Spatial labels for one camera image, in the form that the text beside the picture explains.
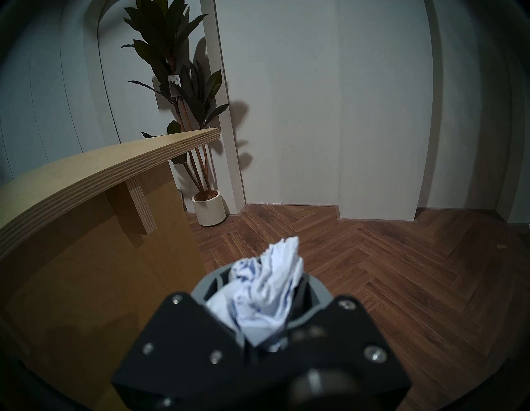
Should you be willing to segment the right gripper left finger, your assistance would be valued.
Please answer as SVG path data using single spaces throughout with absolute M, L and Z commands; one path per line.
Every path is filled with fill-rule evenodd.
M 244 367 L 241 336 L 206 301 L 227 284 L 231 265 L 206 275 L 191 292 L 170 292 L 111 378 L 130 410 L 179 409 Z

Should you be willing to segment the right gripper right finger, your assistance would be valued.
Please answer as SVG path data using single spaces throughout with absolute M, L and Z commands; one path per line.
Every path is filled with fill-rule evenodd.
M 265 359 L 265 410 L 397 410 L 411 380 L 355 297 L 305 274 L 294 310 Z

